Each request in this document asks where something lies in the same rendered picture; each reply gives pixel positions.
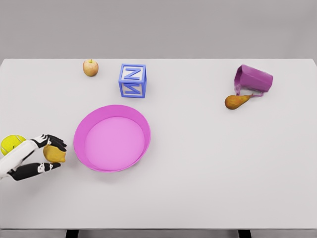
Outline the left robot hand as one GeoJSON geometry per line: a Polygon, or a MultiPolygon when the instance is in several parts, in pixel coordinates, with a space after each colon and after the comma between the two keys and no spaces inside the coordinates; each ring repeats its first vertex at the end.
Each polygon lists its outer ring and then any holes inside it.
{"type": "Polygon", "coordinates": [[[67,145],[64,141],[53,135],[42,134],[30,140],[25,140],[0,159],[0,180],[5,177],[12,177],[15,181],[20,181],[59,168],[60,163],[22,164],[37,149],[46,145],[51,145],[62,152],[66,152],[67,145]]]}

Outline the yellow-brown lemon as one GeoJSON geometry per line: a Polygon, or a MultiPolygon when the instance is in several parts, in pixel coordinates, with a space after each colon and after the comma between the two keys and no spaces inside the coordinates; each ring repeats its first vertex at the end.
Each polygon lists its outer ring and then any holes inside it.
{"type": "Polygon", "coordinates": [[[66,152],[59,150],[55,146],[46,145],[43,148],[43,155],[51,163],[64,163],[66,161],[66,152]]]}

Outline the yellow tennis ball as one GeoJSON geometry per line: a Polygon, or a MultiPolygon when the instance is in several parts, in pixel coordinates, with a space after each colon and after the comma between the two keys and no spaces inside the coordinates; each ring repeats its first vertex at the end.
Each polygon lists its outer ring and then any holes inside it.
{"type": "Polygon", "coordinates": [[[9,135],[1,141],[0,150],[3,155],[6,155],[25,140],[26,138],[21,135],[9,135]]]}

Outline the purple mug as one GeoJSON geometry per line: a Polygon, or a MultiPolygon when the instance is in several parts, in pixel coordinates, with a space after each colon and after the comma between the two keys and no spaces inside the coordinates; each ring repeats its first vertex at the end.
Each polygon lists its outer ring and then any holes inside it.
{"type": "Polygon", "coordinates": [[[238,67],[234,78],[234,91],[240,96],[242,89],[259,92],[252,97],[261,97],[268,92],[273,83],[273,76],[269,73],[242,64],[238,67]]]}

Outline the pink round plate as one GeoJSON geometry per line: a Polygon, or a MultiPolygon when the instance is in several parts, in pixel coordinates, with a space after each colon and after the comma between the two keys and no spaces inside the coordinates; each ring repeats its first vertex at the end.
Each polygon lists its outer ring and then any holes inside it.
{"type": "Polygon", "coordinates": [[[78,124],[73,147],[79,161],[99,172],[118,172],[136,164],[151,141],[147,119],[125,105],[98,108],[78,124]]]}

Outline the red-yellow apple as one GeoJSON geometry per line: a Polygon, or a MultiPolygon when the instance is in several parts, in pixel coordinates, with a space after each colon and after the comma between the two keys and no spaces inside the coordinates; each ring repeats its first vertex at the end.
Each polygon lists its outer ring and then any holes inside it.
{"type": "Polygon", "coordinates": [[[87,59],[83,62],[83,72],[89,76],[95,76],[99,71],[98,63],[93,59],[87,59]]]}

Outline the brown pear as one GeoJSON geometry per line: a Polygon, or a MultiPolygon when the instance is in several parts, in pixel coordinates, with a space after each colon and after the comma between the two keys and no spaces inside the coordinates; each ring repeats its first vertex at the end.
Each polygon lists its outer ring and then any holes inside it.
{"type": "Polygon", "coordinates": [[[239,108],[241,105],[243,105],[244,103],[246,103],[252,96],[253,96],[253,94],[251,94],[251,95],[230,95],[230,96],[226,97],[224,103],[228,109],[235,110],[235,109],[239,108]]]}

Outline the blue letter block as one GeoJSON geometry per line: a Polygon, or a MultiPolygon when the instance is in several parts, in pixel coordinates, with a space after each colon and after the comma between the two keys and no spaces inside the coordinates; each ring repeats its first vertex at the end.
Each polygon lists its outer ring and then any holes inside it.
{"type": "Polygon", "coordinates": [[[145,98],[147,86],[147,73],[144,64],[121,65],[119,89],[122,97],[145,98]]]}

